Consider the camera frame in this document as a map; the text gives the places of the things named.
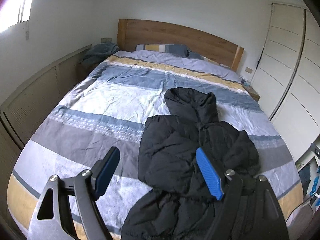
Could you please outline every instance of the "wooden headboard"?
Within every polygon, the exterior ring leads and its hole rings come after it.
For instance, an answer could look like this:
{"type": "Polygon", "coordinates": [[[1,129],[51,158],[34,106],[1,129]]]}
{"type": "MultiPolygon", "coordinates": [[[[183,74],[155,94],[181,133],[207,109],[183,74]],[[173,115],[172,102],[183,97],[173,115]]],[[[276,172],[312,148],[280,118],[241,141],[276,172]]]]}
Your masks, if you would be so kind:
{"type": "Polygon", "coordinates": [[[182,25],[135,19],[119,19],[117,44],[135,51],[138,44],[184,44],[192,51],[236,71],[244,49],[240,46],[182,25]]]}

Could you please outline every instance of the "striped duvet cover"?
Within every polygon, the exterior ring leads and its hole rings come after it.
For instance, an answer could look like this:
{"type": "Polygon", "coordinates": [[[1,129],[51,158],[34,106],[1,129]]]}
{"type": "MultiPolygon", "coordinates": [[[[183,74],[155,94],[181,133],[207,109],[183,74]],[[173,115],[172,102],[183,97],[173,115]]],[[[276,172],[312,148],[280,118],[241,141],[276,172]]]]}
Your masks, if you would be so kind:
{"type": "MultiPolygon", "coordinates": [[[[97,206],[112,236],[120,238],[130,208],[151,189],[138,180],[144,123],[148,116],[170,114],[163,95],[174,87],[213,92],[220,121],[247,131],[259,152],[259,173],[271,183],[286,219],[303,195],[289,150],[258,103],[235,82],[238,77],[220,68],[146,51],[120,51],[102,62],[44,120],[14,167],[7,201],[23,233],[28,232],[37,199],[52,174],[75,176],[116,146],[120,163],[97,206]]],[[[74,197],[70,206],[78,237],[86,239],[74,197]]]]}

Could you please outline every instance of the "window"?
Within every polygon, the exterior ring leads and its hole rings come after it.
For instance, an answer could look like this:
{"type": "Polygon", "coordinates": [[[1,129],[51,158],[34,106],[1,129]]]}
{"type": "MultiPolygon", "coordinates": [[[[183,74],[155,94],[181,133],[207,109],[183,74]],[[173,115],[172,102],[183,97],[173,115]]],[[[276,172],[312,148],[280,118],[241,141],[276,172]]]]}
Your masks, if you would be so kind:
{"type": "Polygon", "coordinates": [[[31,3],[32,0],[7,0],[0,11],[0,32],[29,20],[31,3]]]}

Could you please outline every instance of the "wooden nightstand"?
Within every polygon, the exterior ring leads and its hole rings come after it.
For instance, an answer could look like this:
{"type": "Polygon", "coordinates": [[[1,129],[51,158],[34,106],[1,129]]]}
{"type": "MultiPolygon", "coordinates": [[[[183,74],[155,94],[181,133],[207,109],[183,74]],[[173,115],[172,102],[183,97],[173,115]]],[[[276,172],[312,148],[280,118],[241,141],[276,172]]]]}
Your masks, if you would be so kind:
{"type": "Polygon", "coordinates": [[[247,92],[253,98],[254,101],[257,101],[257,102],[259,101],[260,96],[256,91],[253,90],[252,87],[250,87],[250,86],[249,87],[243,86],[243,87],[244,87],[245,90],[247,90],[247,92]]]}

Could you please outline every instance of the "pile of clothes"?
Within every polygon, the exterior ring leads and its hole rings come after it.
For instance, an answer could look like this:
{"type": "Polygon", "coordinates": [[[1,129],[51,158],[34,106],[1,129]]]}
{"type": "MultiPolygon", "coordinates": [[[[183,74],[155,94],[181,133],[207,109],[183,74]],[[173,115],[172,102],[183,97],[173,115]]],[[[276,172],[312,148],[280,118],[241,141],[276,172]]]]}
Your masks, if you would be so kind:
{"type": "Polygon", "coordinates": [[[215,95],[174,88],[164,99],[171,115],[147,119],[139,149],[138,178],[153,189],[131,208],[123,240],[204,239],[222,202],[196,163],[199,147],[241,175],[245,202],[254,190],[257,149],[245,131],[219,121],[215,95]]]}

